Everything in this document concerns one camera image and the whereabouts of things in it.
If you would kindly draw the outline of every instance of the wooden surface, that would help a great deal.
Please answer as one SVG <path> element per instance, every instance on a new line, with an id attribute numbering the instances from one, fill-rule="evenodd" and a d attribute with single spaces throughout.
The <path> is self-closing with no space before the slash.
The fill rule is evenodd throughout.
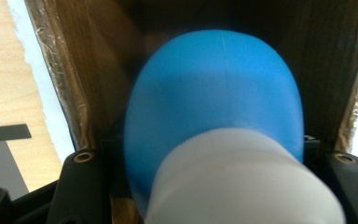
<path id="1" fill-rule="evenodd" d="M 58 179 L 61 163 L 7 1 L 0 1 L 0 125 L 26 123 L 32 139 L 8 141 L 29 191 Z"/>

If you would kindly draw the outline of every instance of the blue balloon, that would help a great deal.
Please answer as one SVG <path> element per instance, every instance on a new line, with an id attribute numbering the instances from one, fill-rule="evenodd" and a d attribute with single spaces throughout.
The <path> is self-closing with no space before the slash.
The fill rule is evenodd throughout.
<path id="1" fill-rule="evenodd" d="M 267 135 L 302 161 L 302 107 L 286 63 L 260 39 L 230 31 L 166 43 L 138 77 L 126 117 L 127 175 L 143 216 L 164 158 L 197 134 L 229 127 Z"/>

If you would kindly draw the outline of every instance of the white cylinder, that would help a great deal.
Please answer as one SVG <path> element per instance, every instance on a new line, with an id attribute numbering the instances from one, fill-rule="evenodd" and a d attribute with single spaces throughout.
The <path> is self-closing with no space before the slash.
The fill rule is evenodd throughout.
<path id="1" fill-rule="evenodd" d="M 331 190 L 267 136 L 200 134 L 158 169 L 146 224 L 345 223 Z"/>

